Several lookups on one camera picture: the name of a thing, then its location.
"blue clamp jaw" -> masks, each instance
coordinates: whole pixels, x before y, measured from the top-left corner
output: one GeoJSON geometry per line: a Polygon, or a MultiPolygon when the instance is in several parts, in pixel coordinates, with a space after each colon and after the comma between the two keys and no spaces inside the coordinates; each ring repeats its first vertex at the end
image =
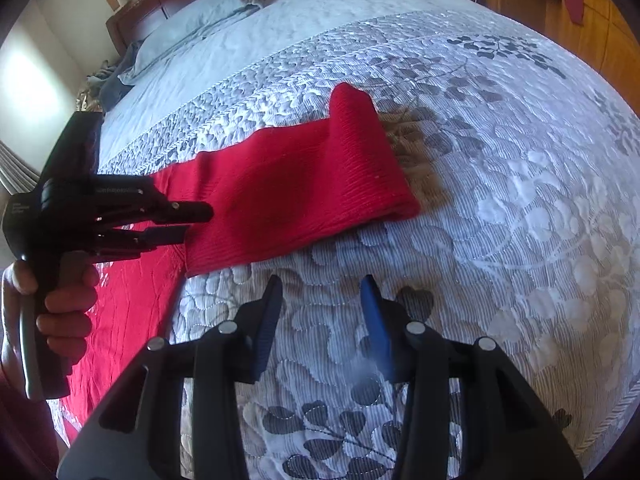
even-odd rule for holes
{"type": "Polygon", "coordinates": [[[549,412],[493,339],[444,339],[382,298],[371,275],[360,284],[360,301],[380,372],[391,383],[409,383],[393,480],[446,480],[451,378],[459,379],[462,396],[460,479],[583,478],[549,412]]]}

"black clamp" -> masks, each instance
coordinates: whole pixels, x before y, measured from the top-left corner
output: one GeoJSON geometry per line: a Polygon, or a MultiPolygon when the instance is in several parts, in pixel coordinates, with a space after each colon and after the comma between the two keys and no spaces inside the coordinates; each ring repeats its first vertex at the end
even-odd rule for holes
{"type": "Polygon", "coordinates": [[[193,464],[198,479],[248,480],[235,382],[259,380],[282,306],[271,276],[260,300],[200,339],[151,339],[93,412],[58,469],[60,480],[175,480],[180,475],[180,406],[193,378],[193,464]]]}
{"type": "Polygon", "coordinates": [[[158,246],[180,244],[192,222],[207,222],[205,202],[171,202],[148,176],[95,174],[102,115],[76,112],[56,143],[35,189],[12,195],[2,231],[12,253],[27,261],[38,282],[20,297],[20,348],[31,400],[69,394],[70,364],[53,352],[36,328],[46,295],[78,283],[87,263],[139,258],[158,246]],[[143,231],[117,229],[141,221],[162,224],[143,231]]]}
{"type": "Polygon", "coordinates": [[[498,344],[444,339],[385,300],[372,276],[360,285],[372,354],[385,379],[409,383],[394,480],[445,480],[449,457],[449,379],[462,396],[465,480],[583,478],[571,447],[498,344]]]}

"light blue pillow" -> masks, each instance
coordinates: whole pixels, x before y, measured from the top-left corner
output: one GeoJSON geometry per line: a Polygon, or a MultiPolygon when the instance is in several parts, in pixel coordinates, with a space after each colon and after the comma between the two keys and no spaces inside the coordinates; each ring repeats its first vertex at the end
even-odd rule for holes
{"type": "Polygon", "coordinates": [[[156,62],[261,9],[261,0],[196,0],[156,28],[140,47],[133,67],[118,78],[135,85],[156,62]]]}

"metal rivet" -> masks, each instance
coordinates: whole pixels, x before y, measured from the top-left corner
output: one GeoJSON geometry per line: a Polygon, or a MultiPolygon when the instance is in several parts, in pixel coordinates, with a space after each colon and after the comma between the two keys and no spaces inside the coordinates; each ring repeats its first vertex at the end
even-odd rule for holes
{"type": "Polygon", "coordinates": [[[406,331],[409,334],[420,335],[424,334],[425,330],[427,329],[425,328],[424,323],[421,323],[420,321],[410,321],[406,324],[406,331]]]}
{"type": "Polygon", "coordinates": [[[162,337],[153,337],[146,343],[146,349],[151,350],[152,352],[156,352],[157,350],[164,347],[166,341],[162,337]]]}
{"type": "Polygon", "coordinates": [[[238,324],[235,321],[223,321],[218,325],[218,332],[221,334],[232,334],[238,330],[238,324]]]}
{"type": "Polygon", "coordinates": [[[497,344],[490,337],[481,337],[478,341],[478,346],[482,350],[486,350],[487,352],[490,352],[491,350],[495,350],[495,348],[497,347],[497,344]]]}

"bed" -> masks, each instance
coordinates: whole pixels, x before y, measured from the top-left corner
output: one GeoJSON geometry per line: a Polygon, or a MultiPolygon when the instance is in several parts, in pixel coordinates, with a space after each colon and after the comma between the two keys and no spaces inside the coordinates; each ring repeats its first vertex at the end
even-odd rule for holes
{"type": "MultiPolygon", "coordinates": [[[[191,1],[127,4],[108,22],[114,45],[191,1]]],[[[389,478],[406,392],[375,371],[350,381],[367,354],[358,282],[370,272],[447,338],[495,338],[592,471],[640,400],[640,121],[555,43],[468,0],[267,0],[132,88],[106,115],[100,172],[147,174],[322,118],[341,81],[372,97],[423,213],[190,278],[168,330],[197,338],[272,272],[283,279],[268,370],[238,387],[251,477],[350,478],[350,461],[369,457],[368,475],[389,478]],[[310,406],[323,426],[303,422],[310,406]],[[343,434],[324,459],[305,447],[356,411],[359,438],[343,434]],[[270,414],[302,426],[275,428],[270,414]]],[[[186,384],[187,475],[190,402],[186,384]]],[[[58,426],[73,419],[54,412],[58,426]]],[[[452,476],[458,459],[453,445],[452,476]]]]}

